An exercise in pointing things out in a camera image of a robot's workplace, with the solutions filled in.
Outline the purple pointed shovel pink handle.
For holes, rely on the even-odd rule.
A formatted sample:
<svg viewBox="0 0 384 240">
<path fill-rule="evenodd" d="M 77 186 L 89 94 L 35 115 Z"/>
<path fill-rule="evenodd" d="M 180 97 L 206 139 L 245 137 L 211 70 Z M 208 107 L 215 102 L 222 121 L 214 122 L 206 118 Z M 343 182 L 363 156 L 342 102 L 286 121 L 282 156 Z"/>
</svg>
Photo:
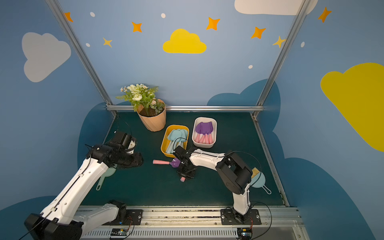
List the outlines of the purple pointed shovel pink handle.
<svg viewBox="0 0 384 240">
<path fill-rule="evenodd" d="M 199 126 L 199 123 L 196 125 L 196 128 L 195 128 L 195 132 L 196 132 L 196 137 L 195 137 L 195 142 L 196 143 L 199 143 L 199 130 L 200 130 L 200 126 Z"/>
</svg>

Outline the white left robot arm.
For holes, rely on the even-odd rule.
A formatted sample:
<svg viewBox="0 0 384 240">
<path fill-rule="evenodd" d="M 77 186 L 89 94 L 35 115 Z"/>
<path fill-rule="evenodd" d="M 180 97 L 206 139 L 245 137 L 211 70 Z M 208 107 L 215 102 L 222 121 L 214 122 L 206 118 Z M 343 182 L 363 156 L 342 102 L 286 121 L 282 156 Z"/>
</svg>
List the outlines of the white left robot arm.
<svg viewBox="0 0 384 240">
<path fill-rule="evenodd" d="M 34 240 L 79 240 L 90 231 L 106 224 L 135 225 L 127 205 L 119 201 L 76 216 L 76 212 L 98 179 L 110 168 L 128 169 L 143 164 L 142 154 L 135 152 L 136 138 L 117 131 L 102 145 L 94 145 L 83 164 L 57 197 L 39 214 L 25 220 L 28 234 Z"/>
</svg>

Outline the white plastic storage box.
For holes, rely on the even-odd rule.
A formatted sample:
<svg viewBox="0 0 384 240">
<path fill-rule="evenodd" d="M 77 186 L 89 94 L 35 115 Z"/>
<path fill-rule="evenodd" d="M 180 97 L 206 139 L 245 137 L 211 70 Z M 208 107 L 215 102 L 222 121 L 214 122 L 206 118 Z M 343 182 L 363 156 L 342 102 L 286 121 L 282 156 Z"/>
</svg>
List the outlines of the white plastic storage box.
<svg viewBox="0 0 384 240">
<path fill-rule="evenodd" d="M 212 148 L 217 141 L 217 121 L 206 117 L 196 118 L 192 140 L 198 148 Z"/>
</svg>

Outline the yellow plastic storage box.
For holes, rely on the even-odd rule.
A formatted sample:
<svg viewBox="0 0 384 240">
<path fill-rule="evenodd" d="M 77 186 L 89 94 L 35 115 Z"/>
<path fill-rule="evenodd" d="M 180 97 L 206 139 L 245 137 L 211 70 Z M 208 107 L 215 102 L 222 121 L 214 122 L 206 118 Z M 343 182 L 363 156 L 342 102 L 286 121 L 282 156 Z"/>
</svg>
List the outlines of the yellow plastic storage box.
<svg viewBox="0 0 384 240">
<path fill-rule="evenodd" d="M 167 154 L 166 151 L 167 151 L 167 148 L 168 148 L 168 145 L 170 143 L 170 140 L 169 140 L 169 134 L 173 131 L 173 130 L 176 130 L 176 129 L 185 129 L 188 131 L 188 137 L 189 137 L 189 133 L 190 133 L 190 130 L 188 127 L 186 126 L 182 126 L 182 125 L 170 125 L 167 127 L 166 129 L 166 133 L 164 135 L 164 138 L 163 138 L 163 142 L 162 142 L 162 145 L 161 145 L 161 151 L 162 153 L 168 157 L 168 158 L 174 158 L 174 154 Z M 186 150 L 187 149 L 187 145 L 188 145 L 188 140 L 185 142 L 185 145 L 184 145 L 184 149 Z"/>
</svg>

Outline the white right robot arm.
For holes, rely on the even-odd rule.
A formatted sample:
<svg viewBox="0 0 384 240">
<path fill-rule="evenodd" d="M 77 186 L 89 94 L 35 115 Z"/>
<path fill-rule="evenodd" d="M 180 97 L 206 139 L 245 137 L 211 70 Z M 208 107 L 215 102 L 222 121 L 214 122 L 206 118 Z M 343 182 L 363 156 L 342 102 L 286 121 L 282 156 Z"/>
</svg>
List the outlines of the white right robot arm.
<svg viewBox="0 0 384 240">
<path fill-rule="evenodd" d="M 181 161 L 177 173 L 182 182 L 192 180 L 197 167 L 214 170 L 226 188 L 233 193 L 235 213 L 245 216 L 249 212 L 251 206 L 249 188 L 253 172 L 235 152 L 218 154 L 195 147 L 189 150 L 176 147 L 174 155 Z"/>
</svg>

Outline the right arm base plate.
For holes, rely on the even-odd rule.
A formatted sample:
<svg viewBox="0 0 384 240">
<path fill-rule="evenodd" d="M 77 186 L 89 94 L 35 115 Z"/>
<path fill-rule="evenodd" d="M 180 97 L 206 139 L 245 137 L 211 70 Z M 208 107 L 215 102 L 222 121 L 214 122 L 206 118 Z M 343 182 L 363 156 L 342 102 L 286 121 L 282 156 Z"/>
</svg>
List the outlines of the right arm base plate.
<svg viewBox="0 0 384 240">
<path fill-rule="evenodd" d="M 220 210 L 222 225 L 261 225 L 261 217 L 256 209 L 249 209 L 245 215 L 241 215 L 232 208 Z"/>
</svg>

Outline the light blue pointed shovel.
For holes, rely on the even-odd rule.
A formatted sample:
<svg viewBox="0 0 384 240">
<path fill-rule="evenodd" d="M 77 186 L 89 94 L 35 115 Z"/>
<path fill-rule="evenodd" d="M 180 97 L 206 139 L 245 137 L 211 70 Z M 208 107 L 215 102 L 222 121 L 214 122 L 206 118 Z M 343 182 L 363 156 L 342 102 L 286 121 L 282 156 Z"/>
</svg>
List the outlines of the light blue pointed shovel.
<svg viewBox="0 0 384 240">
<path fill-rule="evenodd" d="M 184 148 L 185 142 L 188 140 L 188 131 L 185 129 L 181 129 L 182 138 L 180 139 L 180 146 Z"/>
</svg>

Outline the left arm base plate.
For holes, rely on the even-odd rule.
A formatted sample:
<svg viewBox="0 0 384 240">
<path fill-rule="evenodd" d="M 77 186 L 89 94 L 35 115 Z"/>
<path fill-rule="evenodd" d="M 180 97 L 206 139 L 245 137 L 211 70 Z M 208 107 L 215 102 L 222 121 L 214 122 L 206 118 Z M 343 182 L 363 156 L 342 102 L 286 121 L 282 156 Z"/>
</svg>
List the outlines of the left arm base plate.
<svg viewBox="0 0 384 240">
<path fill-rule="evenodd" d="M 104 226 L 139 226 L 141 224 L 142 217 L 143 210 L 126 209 L 122 213 L 119 212 L 117 217 L 113 221 L 105 223 Z"/>
</svg>

